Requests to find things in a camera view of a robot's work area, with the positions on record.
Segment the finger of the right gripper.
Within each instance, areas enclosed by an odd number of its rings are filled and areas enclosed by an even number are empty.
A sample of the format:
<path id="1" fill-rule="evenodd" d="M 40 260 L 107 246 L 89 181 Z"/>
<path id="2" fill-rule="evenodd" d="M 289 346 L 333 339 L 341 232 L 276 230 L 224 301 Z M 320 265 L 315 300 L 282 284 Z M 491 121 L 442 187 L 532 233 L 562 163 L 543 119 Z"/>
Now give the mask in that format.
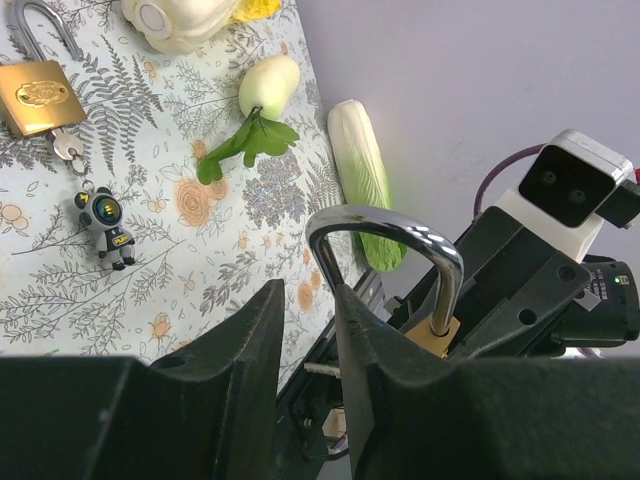
<path id="1" fill-rule="evenodd" d="M 455 309 L 462 332 L 449 358 L 524 357 L 590 280 L 588 270 L 553 254 L 527 278 L 524 268 L 491 268 L 471 282 Z"/>

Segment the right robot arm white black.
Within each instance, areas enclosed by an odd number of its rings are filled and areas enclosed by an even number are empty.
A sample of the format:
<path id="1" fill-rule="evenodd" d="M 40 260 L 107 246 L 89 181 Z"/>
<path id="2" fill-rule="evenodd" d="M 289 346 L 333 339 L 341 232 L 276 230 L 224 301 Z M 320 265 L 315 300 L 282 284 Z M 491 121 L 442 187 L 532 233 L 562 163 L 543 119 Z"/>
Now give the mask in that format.
<path id="1" fill-rule="evenodd" d="M 451 358 L 558 356 L 618 347 L 639 336 L 629 266 L 602 256 L 575 261 L 497 207 L 455 243 L 464 284 Z"/>

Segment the small brass padlock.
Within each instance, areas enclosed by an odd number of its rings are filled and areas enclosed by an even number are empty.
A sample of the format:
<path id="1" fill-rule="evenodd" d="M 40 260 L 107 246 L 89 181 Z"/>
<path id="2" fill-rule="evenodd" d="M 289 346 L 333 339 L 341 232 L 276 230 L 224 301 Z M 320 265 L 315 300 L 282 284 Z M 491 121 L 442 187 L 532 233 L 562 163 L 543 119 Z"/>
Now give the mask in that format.
<path id="1" fill-rule="evenodd" d="M 83 51 L 61 15 L 44 1 L 14 1 L 11 14 L 30 62 L 1 67 L 1 117 L 17 138 L 83 122 L 87 114 L 59 62 L 49 60 L 38 45 L 26 16 L 27 9 L 42 13 L 65 42 L 72 58 Z"/>

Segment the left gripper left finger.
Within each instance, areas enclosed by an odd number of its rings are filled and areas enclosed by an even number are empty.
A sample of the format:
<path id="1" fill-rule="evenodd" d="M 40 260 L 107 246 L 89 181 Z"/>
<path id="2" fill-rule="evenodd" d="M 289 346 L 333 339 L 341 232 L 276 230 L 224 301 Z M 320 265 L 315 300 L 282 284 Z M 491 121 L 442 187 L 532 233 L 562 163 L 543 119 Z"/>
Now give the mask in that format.
<path id="1" fill-rule="evenodd" d="M 1 361 L 5 479 L 264 479 L 285 287 L 151 365 L 133 357 Z"/>

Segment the black headed key bunch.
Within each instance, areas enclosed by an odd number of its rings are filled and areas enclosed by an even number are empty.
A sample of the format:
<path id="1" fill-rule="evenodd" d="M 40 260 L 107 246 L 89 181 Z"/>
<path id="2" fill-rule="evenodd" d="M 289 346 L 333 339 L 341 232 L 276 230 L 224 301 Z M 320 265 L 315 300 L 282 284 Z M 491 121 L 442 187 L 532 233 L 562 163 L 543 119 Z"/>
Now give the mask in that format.
<path id="1" fill-rule="evenodd" d="M 53 152 L 68 169 L 82 180 L 81 190 L 73 197 L 78 220 L 84 230 L 93 235 L 94 249 L 101 261 L 115 271 L 133 266 L 134 236 L 123 227 L 123 206 L 106 186 L 98 186 L 88 178 L 90 165 L 84 155 L 84 145 L 64 128 L 50 132 Z"/>

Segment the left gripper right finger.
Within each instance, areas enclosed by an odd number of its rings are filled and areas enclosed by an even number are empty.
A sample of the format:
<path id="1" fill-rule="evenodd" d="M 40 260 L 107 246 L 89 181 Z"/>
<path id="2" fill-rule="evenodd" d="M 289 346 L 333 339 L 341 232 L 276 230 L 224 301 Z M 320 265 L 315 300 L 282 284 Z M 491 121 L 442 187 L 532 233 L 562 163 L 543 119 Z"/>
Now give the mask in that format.
<path id="1" fill-rule="evenodd" d="M 635 479 L 639 362 L 441 359 L 335 294 L 356 479 Z"/>

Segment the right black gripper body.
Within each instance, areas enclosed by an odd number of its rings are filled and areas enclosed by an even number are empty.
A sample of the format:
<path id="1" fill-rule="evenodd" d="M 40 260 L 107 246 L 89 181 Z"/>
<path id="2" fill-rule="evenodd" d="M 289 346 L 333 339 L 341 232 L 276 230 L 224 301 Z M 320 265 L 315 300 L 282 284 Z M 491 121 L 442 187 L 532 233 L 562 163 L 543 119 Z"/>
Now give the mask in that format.
<path id="1" fill-rule="evenodd" d="M 490 207 L 455 242 L 464 283 L 449 356 L 528 356 L 565 308 L 565 254 Z"/>

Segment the large brass padlock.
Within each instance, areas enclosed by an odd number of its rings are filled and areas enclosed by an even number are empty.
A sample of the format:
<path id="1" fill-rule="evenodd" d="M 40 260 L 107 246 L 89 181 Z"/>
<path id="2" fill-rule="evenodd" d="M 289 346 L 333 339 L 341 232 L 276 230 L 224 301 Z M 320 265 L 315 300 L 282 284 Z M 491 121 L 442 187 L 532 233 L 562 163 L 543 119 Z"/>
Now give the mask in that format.
<path id="1" fill-rule="evenodd" d="M 431 266 L 436 268 L 435 297 L 420 300 L 415 308 L 417 325 L 407 337 L 439 358 L 447 355 L 460 328 L 454 310 L 460 295 L 464 266 L 462 256 L 442 234 L 401 213 L 363 205 L 339 205 L 321 210 L 309 219 L 305 235 L 309 249 L 332 291 L 344 283 L 328 235 L 340 231 L 367 233 L 392 240 L 407 251 L 403 265 L 382 275 L 391 294 L 407 294 L 409 282 Z"/>

